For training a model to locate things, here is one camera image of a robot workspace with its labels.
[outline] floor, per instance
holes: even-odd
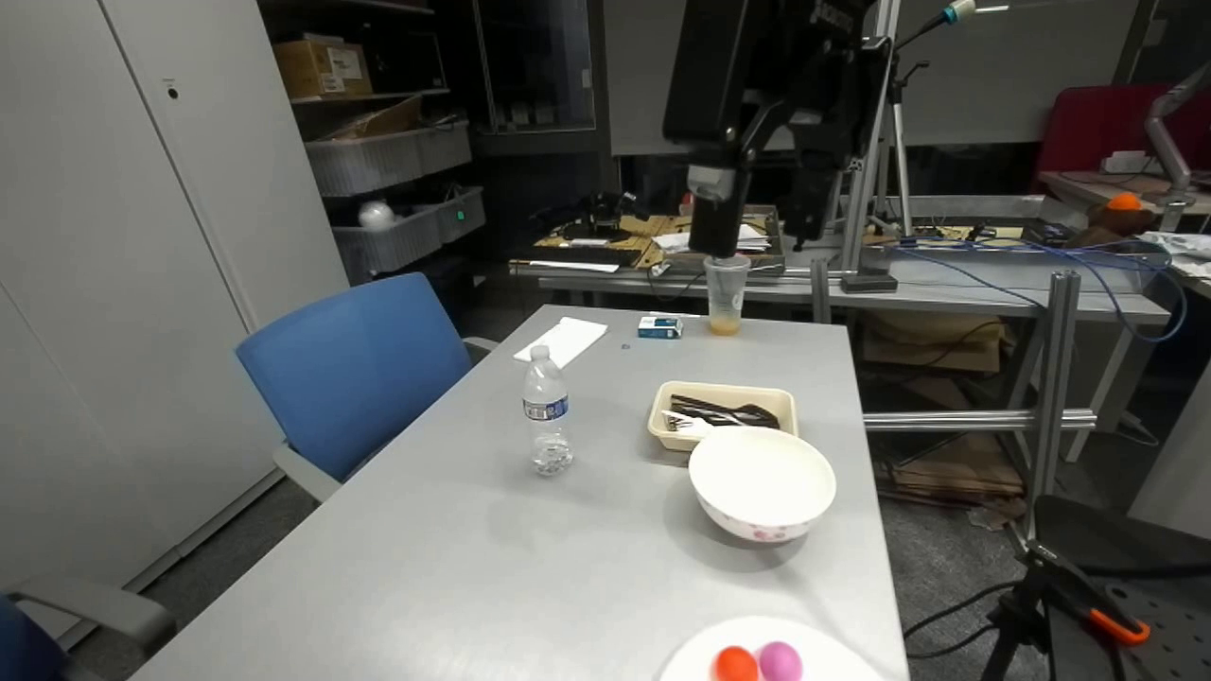
[[[477,292],[455,295],[452,305],[463,334],[507,338],[537,303],[540,303],[540,292],[535,292],[535,284],[520,284],[494,273]],[[1060,497],[1081,498],[1091,507],[1125,511],[1153,456],[1159,448],[1147,434],[1094,434],[1087,448],[1087,459],[1077,464],[1060,471]],[[172,575],[146,587],[146,594],[172,606],[182,622],[196,618],[248,563],[256,563],[256,558],[265,558],[283,532],[290,532],[290,525],[299,525],[310,511],[313,511],[313,498],[303,497],[290,481],[278,485],[218,536],[201,545]],[[981,519],[983,511],[969,503],[955,507],[955,503],[882,498],[882,524],[886,524],[904,627],[993,582],[1007,582],[1023,575],[1007,532],[983,529],[986,524]],[[960,611],[957,618],[935,627],[923,627],[920,637],[909,640],[909,650],[926,655],[957,642],[965,633],[986,626],[983,618],[993,601],[997,598],[983,598],[981,606]],[[911,660],[911,676],[916,681],[981,676],[986,650],[993,650],[993,637],[944,660]],[[127,676],[135,671],[135,655],[114,637],[82,640],[76,647],[76,660],[108,676]],[[1050,676],[1050,666],[1038,650],[1018,650],[1010,676],[1018,681]]]

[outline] cardboard box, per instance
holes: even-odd
[[[376,96],[362,49],[346,38],[303,34],[274,52],[294,101]]]

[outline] blue chair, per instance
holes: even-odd
[[[141,655],[158,650],[173,633],[173,618],[141,594],[38,579],[0,594],[0,676],[6,681],[100,681],[95,671],[76,666],[48,633],[42,633],[19,601],[38,601],[86,626],[101,626],[141,647]]]
[[[274,462],[313,498],[334,497],[469,372],[425,273],[310,303],[233,355],[283,433]]]

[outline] white table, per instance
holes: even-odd
[[[609,334],[571,369],[576,471],[525,471],[513,353],[555,317]],[[623,309],[545,305],[324,507],[204,611],[135,681],[648,681],[701,627],[815,626],[909,676],[846,334],[748,323],[637,341]],[[648,434],[667,377],[785,387],[841,477],[798,545],[732,540],[685,459]]]

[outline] bowl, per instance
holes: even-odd
[[[670,403],[675,394],[698,396],[698,403],[710,403],[724,408],[738,408],[738,405],[762,405],[772,415],[780,415],[780,433],[798,434],[798,405],[796,394],[786,390],[772,390],[772,387],[732,387],[732,381],[661,381],[655,390],[651,413],[648,413],[648,433],[651,438],[660,438],[660,448],[675,452],[675,456],[687,456],[703,433],[720,433],[720,428],[703,428],[703,433],[675,433],[670,428]]]
[[[754,545],[807,536],[835,498],[829,459],[772,428],[716,428],[687,459],[698,503]]]

